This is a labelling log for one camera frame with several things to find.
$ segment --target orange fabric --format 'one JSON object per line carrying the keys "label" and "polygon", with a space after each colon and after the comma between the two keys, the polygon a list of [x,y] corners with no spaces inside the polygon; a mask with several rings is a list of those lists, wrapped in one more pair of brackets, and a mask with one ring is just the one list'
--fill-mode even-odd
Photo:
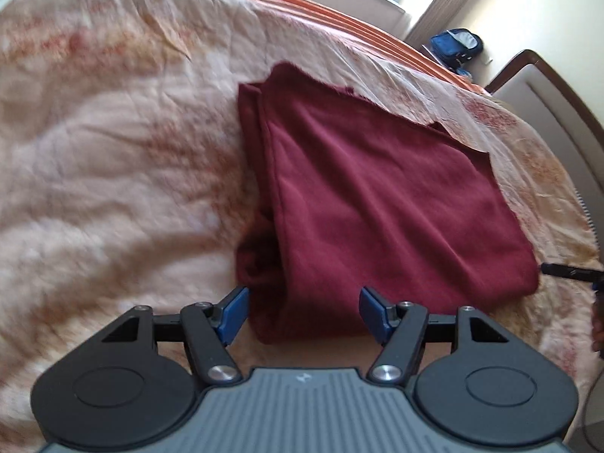
{"label": "orange fabric", "polygon": [[339,38],[366,52],[452,83],[462,89],[484,93],[482,87],[468,83],[387,32],[327,6],[310,0],[255,1],[275,11],[327,28]]}

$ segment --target upholstered headboard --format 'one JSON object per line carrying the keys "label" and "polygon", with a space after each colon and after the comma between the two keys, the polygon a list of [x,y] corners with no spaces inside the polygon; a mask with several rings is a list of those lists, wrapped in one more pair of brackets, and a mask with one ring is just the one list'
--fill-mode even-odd
{"label": "upholstered headboard", "polygon": [[566,168],[604,241],[604,128],[537,53],[524,50],[486,87],[528,122]]}

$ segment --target white logo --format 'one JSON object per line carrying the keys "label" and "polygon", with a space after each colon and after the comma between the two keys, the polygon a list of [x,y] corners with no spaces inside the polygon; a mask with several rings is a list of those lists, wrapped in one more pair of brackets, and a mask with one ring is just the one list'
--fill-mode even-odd
{"label": "white logo", "polygon": [[300,383],[306,383],[309,380],[312,380],[312,376],[309,375],[308,373],[303,373],[303,374],[299,374],[296,379],[300,382]]}

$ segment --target hand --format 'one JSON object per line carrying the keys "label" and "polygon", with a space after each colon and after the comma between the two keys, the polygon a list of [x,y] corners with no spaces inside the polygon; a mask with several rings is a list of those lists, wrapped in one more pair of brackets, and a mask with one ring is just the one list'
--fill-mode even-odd
{"label": "hand", "polygon": [[591,307],[591,338],[594,341],[591,344],[593,352],[604,349],[604,322],[598,315],[596,303]]}

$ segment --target mattress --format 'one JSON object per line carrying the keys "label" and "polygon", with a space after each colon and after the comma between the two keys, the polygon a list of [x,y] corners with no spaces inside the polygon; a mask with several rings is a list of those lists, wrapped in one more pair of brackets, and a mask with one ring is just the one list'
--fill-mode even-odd
{"label": "mattress", "polygon": [[[235,285],[257,201],[237,86],[283,60],[488,151],[536,258],[599,267],[573,184],[531,126],[341,20],[358,22],[278,1],[13,0],[0,13],[0,451],[42,444],[35,379],[123,311],[173,313]],[[592,298],[585,284],[542,277],[493,316],[584,398],[597,368]],[[184,362],[182,346],[160,350]],[[366,369],[378,351],[369,336],[267,346],[247,326],[230,348],[245,372]]]}

